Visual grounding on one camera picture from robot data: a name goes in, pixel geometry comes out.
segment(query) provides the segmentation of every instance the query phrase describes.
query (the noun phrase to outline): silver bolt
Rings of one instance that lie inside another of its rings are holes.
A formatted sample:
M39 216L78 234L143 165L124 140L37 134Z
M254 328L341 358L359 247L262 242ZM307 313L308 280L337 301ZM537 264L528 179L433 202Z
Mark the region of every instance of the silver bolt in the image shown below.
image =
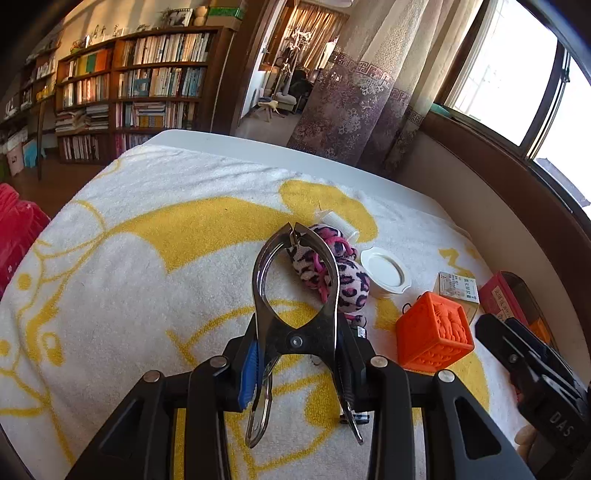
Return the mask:
M301 347L302 343L304 343L304 342L301 339L301 337L294 335L293 337L291 337L290 343L293 348L299 348L299 347Z
M439 377L439 380L445 383L452 383L456 379L456 376L451 370L441 370L437 376Z
M375 368L384 368L388 366L388 359L384 356L373 356L369 361Z
M160 380L160 372L158 370L150 370L144 373L142 378L144 379L144 382L156 383L158 380Z
M213 356L210 358L209 364L214 368L223 368L228 364L228 360L223 355Z

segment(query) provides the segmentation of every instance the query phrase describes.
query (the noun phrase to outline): white and yellow towel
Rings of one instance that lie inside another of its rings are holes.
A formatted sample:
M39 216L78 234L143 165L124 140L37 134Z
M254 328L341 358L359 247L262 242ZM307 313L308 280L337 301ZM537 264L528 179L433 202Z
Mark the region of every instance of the white and yellow towel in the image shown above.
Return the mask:
M24 258L0 303L0 423L37 480L61 480L113 408L149 369L194 368L244 333L253 312L252 266L286 222L331 209L357 227L358 247L394 252L413 286L370 297L374 348L396 358L393 325L439 271L491 275L446 220L279 168L185 150L133 148L58 214ZM302 325L319 301L287 255L268 297ZM523 424L500 364L477 344L452 368L513 438ZM267 433L250 450L247 414L227 414L233 478L361 479L371 426L358 446L338 423L329 373L305 356L281 360ZM415 429L420 431L417 416ZM417 437L417 457L422 454ZM424 459L417 476L424 478Z

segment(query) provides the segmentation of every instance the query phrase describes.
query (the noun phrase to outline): paper label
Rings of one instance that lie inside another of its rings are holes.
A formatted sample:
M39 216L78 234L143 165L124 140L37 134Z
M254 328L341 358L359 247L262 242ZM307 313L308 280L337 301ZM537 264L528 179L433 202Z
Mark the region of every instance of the paper label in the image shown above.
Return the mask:
M439 272L439 295L478 303L476 280L454 273Z
M495 299L496 304L501 309L501 311L496 314L496 317L499 320L504 321L508 318L515 317L515 315L513 314L513 311L511 310L511 307L509 307L509 303L507 302L505 296L503 295L503 291L501 290L501 288L499 286L496 286L495 288L492 289L492 297Z

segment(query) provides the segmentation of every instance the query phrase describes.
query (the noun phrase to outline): red fabric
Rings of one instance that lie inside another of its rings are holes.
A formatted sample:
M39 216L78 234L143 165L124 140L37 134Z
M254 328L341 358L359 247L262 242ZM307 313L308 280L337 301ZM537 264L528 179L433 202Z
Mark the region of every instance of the red fabric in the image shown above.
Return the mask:
M49 221L35 203L19 200L15 189L7 183L0 184L0 298Z

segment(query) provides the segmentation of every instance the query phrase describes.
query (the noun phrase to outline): orange silicone block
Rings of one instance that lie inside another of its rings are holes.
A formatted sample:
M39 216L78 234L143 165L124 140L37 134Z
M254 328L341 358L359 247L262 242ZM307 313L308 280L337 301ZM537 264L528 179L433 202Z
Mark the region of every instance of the orange silicone block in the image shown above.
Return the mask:
M466 313L459 303L425 292L396 322L398 364L436 372L474 350Z

